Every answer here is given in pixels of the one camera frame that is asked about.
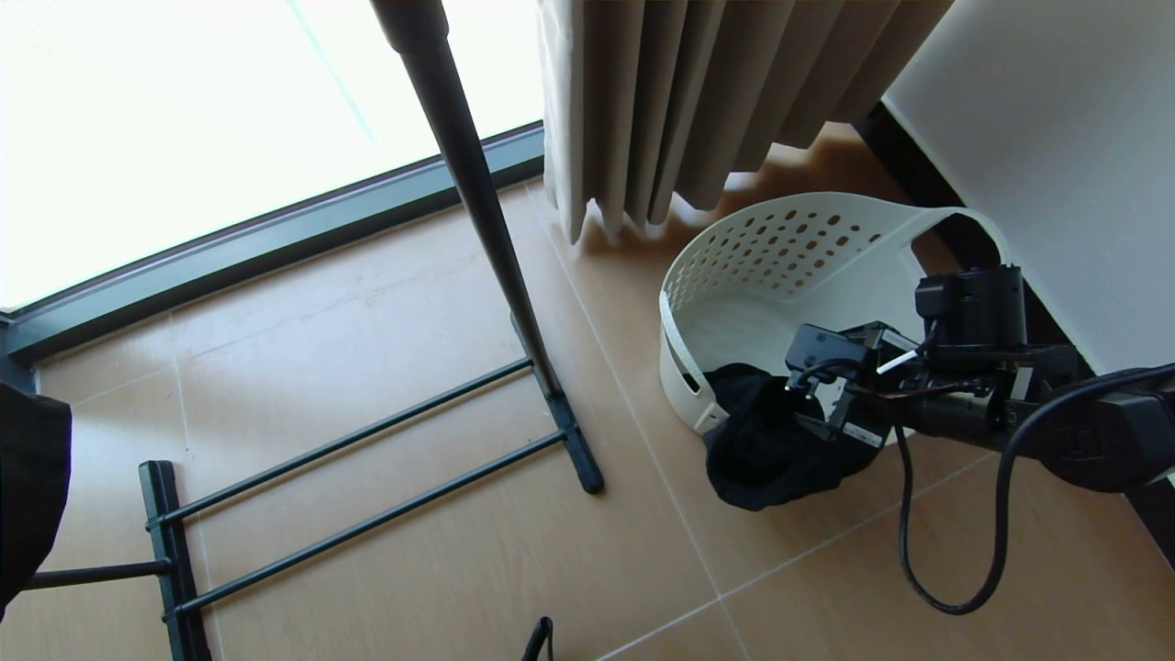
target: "black cloth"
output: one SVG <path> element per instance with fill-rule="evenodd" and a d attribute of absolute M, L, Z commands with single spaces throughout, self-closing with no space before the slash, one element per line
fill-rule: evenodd
<path fill-rule="evenodd" d="M 879 448 L 844 434 L 821 440 L 795 414 L 824 420 L 820 403 L 787 391 L 787 379 L 744 364 L 706 375 L 730 418 L 706 432 L 706 475 L 718 498 L 759 512 L 840 486 L 867 467 Z"/>
<path fill-rule="evenodd" d="M 69 405 L 0 384 L 0 620 L 58 537 L 72 423 Z"/>

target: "white wall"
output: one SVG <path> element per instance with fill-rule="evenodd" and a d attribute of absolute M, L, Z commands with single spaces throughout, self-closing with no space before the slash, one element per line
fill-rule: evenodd
<path fill-rule="evenodd" d="M 956 0 L 885 100 L 1096 372 L 1175 360 L 1175 2 Z"/>

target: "beige curtain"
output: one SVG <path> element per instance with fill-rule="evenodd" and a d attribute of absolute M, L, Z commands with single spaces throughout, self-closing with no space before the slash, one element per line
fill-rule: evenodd
<path fill-rule="evenodd" d="M 772 142 L 862 117 L 949 0 L 540 0 L 544 183 L 577 241 L 718 203 Z"/>

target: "curtain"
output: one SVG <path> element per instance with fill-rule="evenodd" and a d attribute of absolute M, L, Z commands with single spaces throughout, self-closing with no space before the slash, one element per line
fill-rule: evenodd
<path fill-rule="evenodd" d="M 718 203 L 773 142 L 861 119 L 949 0 L 540 0 L 544 186 L 572 242 Z"/>

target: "laundry basket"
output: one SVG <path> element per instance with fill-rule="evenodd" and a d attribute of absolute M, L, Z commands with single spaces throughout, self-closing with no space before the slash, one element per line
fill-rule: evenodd
<path fill-rule="evenodd" d="M 712 224 L 662 284 L 660 378 L 673 410 L 698 434 L 720 425 L 727 414 L 703 375 L 745 363 L 786 376 L 784 357 L 801 323 L 837 330 L 881 319 L 920 340 L 914 286 L 925 272 L 909 243 L 956 213 L 974 218 L 1006 256 L 999 230 L 972 209 L 848 193 L 768 200 Z M 817 397 L 831 411 L 839 391 L 819 389 Z"/>

